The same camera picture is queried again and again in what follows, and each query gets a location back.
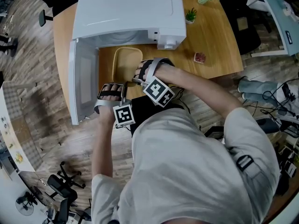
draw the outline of white t-shirt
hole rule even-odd
[[[93,223],[161,224],[179,217],[212,224],[262,222],[278,184],[273,146],[243,108],[228,115],[224,137],[225,145],[206,138],[182,109],[150,117],[133,135],[135,168],[124,189],[110,177],[93,178]],[[250,155],[257,175],[241,172],[232,150]]]

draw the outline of hand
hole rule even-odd
[[[134,78],[138,78],[139,74],[140,74],[140,69],[142,68],[142,66],[144,65],[146,61],[144,62],[141,62],[139,65],[138,65],[138,68],[137,70],[135,71],[135,76]],[[155,70],[155,73],[154,73],[154,76],[156,76],[157,78],[159,78],[160,80],[166,82],[166,83],[173,83],[173,78],[174,78],[174,75],[176,73],[176,70],[177,68],[171,66],[171,65],[161,65],[161,64],[158,64],[156,70]],[[149,72],[149,69],[147,68],[145,70],[145,73],[143,75],[143,80],[146,80],[146,76],[148,75],[148,72]]]
[[[121,86],[118,86],[117,84],[114,84],[113,86],[108,84],[104,87],[103,91],[121,91]],[[103,100],[112,100],[117,101],[121,100],[118,96],[101,96],[100,99]],[[113,125],[115,122],[114,112],[113,108],[108,106],[100,106],[99,107],[99,113],[100,113],[100,122],[107,124],[107,125]]]

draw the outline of yellow plate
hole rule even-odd
[[[135,75],[139,63],[142,61],[142,57],[142,52],[137,48],[118,48],[113,60],[113,82],[128,82],[128,86],[134,86],[135,84],[132,83],[132,78]]]

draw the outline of wall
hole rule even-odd
[[[12,179],[0,170],[0,223],[1,224],[41,224],[46,219],[46,207],[40,202],[34,205],[31,216],[23,216],[15,207],[15,201],[28,191],[20,177],[14,173]]]

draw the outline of desk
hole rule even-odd
[[[187,37],[176,50],[157,50],[156,45],[134,45],[143,52],[143,58],[168,57],[177,67],[193,74],[213,78],[243,70],[240,52],[228,18],[219,2],[211,0],[205,5],[197,0],[183,0],[185,12],[193,7],[197,9],[197,18],[187,25]],[[72,29],[77,5],[69,7],[54,17],[54,45],[57,67],[64,98],[70,110],[68,88],[68,61]],[[101,66],[99,87],[112,82],[112,64],[118,47],[101,48],[99,53]],[[193,61],[195,52],[206,55],[205,64]],[[127,98],[144,95],[140,86],[130,87]]]
[[[283,46],[279,47],[280,50],[252,53],[252,57],[273,55],[291,56],[299,52],[299,22],[294,21],[290,16],[284,14],[284,3],[284,0],[264,0],[264,2],[260,0],[248,0],[247,6],[250,8],[271,13],[283,44]],[[292,44],[289,43],[286,31],[291,35]]]
[[[0,89],[0,131],[20,171],[35,172],[43,163],[21,110],[17,89],[36,84],[17,85],[4,81]]]

